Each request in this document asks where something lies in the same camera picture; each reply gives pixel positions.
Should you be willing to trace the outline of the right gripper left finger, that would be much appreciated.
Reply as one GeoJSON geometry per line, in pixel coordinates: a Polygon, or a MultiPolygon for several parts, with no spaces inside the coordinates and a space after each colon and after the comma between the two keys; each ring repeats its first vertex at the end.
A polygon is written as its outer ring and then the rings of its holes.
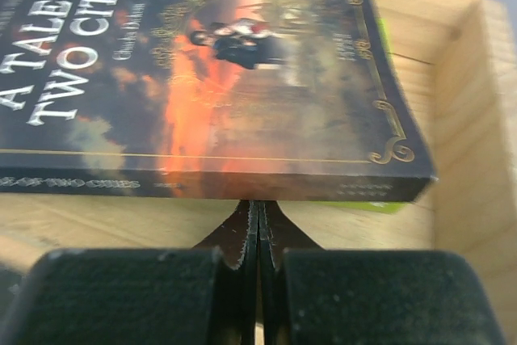
{"type": "Polygon", "coordinates": [[[259,205],[191,249],[59,249],[21,283],[4,344],[252,344],[259,205]]]}

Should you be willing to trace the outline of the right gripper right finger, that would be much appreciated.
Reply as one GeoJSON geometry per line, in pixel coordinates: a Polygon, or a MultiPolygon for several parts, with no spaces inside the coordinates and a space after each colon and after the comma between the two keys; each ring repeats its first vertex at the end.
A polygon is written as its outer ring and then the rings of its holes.
{"type": "Polygon", "coordinates": [[[503,344],[481,281],[442,250],[326,250],[258,202],[267,344],[503,344]]]}

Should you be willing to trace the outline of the dark Tale of Two Cities book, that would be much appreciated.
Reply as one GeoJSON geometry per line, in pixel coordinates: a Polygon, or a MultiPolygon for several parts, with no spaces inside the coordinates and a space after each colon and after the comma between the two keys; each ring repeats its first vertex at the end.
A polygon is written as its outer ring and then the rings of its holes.
{"type": "Polygon", "coordinates": [[[4,192],[410,202],[374,0],[1,0],[4,192]]]}

